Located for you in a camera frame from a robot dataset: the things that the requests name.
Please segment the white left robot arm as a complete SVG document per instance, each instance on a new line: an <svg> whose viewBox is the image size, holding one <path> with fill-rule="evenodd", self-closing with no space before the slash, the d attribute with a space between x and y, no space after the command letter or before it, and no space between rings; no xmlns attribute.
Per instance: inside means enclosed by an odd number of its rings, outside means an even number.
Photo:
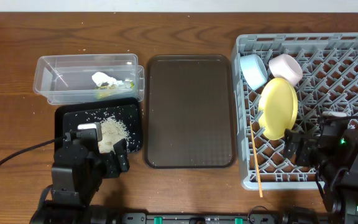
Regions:
<svg viewBox="0 0 358 224"><path fill-rule="evenodd" d="M122 139L101 153L95 138L65 141L55 151L52 185L40 197L31 223L120 223L118 212L91 205L103 179L118 178L130 168L127 143Z"/></svg>

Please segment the yellow plate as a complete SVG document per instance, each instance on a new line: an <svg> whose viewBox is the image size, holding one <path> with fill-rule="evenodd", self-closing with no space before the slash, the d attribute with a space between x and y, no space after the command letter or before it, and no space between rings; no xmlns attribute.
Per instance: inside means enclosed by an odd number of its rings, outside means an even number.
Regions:
<svg viewBox="0 0 358 224"><path fill-rule="evenodd" d="M284 78L271 79L260 94L259 126L269 140L278 140L292 129L298 114L298 97L294 87Z"/></svg>

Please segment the green clear plastic wrapper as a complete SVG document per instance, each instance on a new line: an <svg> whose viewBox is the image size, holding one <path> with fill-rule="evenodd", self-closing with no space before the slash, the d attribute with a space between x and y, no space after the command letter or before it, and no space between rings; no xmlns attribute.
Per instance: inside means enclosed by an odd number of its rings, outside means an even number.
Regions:
<svg viewBox="0 0 358 224"><path fill-rule="evenodd" d="M117 82L102 82L102 84L96 88L96 90L100 90L96 94L97 99L107 98L109 96L113 96L119 93L127 93L134 89L134 82L132 81L117 81Z"/></svg>

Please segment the light blue bowl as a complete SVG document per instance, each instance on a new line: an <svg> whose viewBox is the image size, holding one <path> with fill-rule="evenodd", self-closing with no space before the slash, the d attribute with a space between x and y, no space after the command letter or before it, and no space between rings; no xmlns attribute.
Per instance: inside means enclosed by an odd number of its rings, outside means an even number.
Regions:
<svg viewBox="0 0 358 224"><path fill-rule="evenodd" d="M252 90L259 89L267 82L267 71L262 59L258 55L241 56L239 62L241 72Z"/></svg>

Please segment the wooden chopstick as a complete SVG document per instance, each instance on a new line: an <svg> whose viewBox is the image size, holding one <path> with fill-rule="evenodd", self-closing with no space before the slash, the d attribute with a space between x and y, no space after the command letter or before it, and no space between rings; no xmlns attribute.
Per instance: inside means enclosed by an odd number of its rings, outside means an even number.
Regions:
<svg viewBox="0 0 358 224"><path fill-rule="evenodd" d="M260 179L259 162L258 162L258 159L257 159L257 150L256 150L255 137L254 137L254 132L253 132L253 127L252 127L252 121L251 120L249 121L249 126L250 126L252 149L253 149L253 155L254 155L254 165L255 165L255 171L256 171L256 178L257 178L258 189L259 189L259 196L260 196L260 198L263 198L263 189L262 189L262 183L261 183L261 179Z"/></svg>

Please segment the pile of rice and nuts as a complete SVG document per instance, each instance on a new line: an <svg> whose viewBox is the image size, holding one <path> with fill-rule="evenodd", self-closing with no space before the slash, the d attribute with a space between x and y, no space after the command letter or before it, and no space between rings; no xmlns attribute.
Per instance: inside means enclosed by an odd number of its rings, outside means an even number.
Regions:
<svg viewBox="0 0 358 224"><path fill-rule="evenodd" d="M110 106L67 113L63 117L64 131L73 131L79 124L100 123L103 139L98 143L101 152L109 152L115 143L125 139L127 152L142 148L142 127L136 105Z"/></svg>

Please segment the white bowl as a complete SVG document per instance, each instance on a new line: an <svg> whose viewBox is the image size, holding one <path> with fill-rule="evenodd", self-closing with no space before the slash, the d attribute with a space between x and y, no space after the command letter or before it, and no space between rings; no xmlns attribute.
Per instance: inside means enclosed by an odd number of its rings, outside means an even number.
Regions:
<svg viewBox="0 0 358 224"><path fill-rule="evenodd" d="M300 64L288 54L281 54L269 60L268 66L275 78L284 78L292 86L296 86L303 78Z"/></svg>

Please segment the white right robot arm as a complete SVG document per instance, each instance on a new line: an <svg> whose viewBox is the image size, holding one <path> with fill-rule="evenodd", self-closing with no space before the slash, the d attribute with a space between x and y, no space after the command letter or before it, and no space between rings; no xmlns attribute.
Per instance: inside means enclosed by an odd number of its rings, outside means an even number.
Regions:
<svg viewBox="0 0 358 224"><path fill-rule="evenodd" d="M321 139L285 131L284 156L316 169L315 181L328 213L327 223L358 223L358 130Z"/></svg>

